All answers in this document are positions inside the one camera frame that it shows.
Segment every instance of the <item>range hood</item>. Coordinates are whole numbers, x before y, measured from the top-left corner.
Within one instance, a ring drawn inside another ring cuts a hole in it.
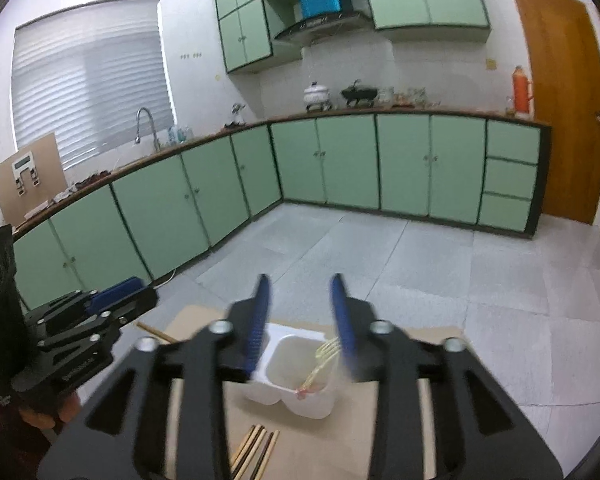
[[[317,40],[329,38],[341,32],[373,28],[374,22],[359,10],[339,10],[312,16],[294,23],[276,36],[276,40],[310,46]]]

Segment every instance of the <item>faucet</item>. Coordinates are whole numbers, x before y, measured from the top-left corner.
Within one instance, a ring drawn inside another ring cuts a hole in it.
[[[154,134],[154,150],[155,153],[158,153],[160,151],[160,142],[158,142],[158,134],[155,131],[155,124],[154,124],[154,118],[151,115],[151,112],[149,111],[149,108],[146,107],[141,107],[138,108],[138,113],[136,114],[136,123],[137,123],[137,128],[136,128],[136,141],[135,144],[140,144],[140,112],[144,110],[146,112],[146,114],[149,116],[149,122],[151,123],[151,132],[152,134]]]

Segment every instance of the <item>cardboard sheet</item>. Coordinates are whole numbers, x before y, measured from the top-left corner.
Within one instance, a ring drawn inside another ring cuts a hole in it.
[[[222,317],[217,310],[198,306],[184,308],[168,326],[166,333],[186,339],[201,327]],[[333,326],[288,323],[296,328],[317,330],[333,336]],[[448,337],[462,337],[456,327],[406,330],[413,338],[440,343]],[[423,440],[425,446],[425,478],[435,476],[434,435],[430,397],[425,381],[419,381],[423,407]],[[175,478],[175,445],[177,441],[180,391],[172,395],[168,429],[168,478]],[[365,480],[368,473],[372,436],[376,416],[376,385],[344,381],[333,411],[321,420],[291,413],[282,402],[264,406],[243,396],[239,385],[225,384],[225,409],[230,452],[234,452],[252,424],[263,424],[268,431],[280,430],[263,480]],[[252,461],[256,462],[260,452]],[[243,476],[250,478],[251,469]]]

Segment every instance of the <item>metal screw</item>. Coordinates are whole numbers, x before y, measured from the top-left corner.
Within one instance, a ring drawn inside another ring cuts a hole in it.
[[[136,348],[141,352],[153,352],[158,348],[158,341],[155,337],[143,337],[136,341]]]
[[[209,325],[209,331],[214,334],[228,334],[234,329],[233,323],[225,319],[219,319]]]
[[[466,343],[457,337],[450,337],[445,339],[443,347],[447,352],[461,352],[466,348]]]
[[[369,329],[374,334],[385,335],[391,333],[391,331],[394,329],[394,326],[389,321],[377,320],[369,325]]]

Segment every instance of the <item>white plastic container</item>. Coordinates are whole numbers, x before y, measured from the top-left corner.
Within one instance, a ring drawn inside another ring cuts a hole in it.
[[[296,415],[325,418],[336,401],[338,356],[320,370],[312,393],[302,398],[296,393],[317,365],[315,351],[325,342],[321,332],[267,323],[258,366],[251,381],[241,386],[244,395],[267,405],[281,400]]]

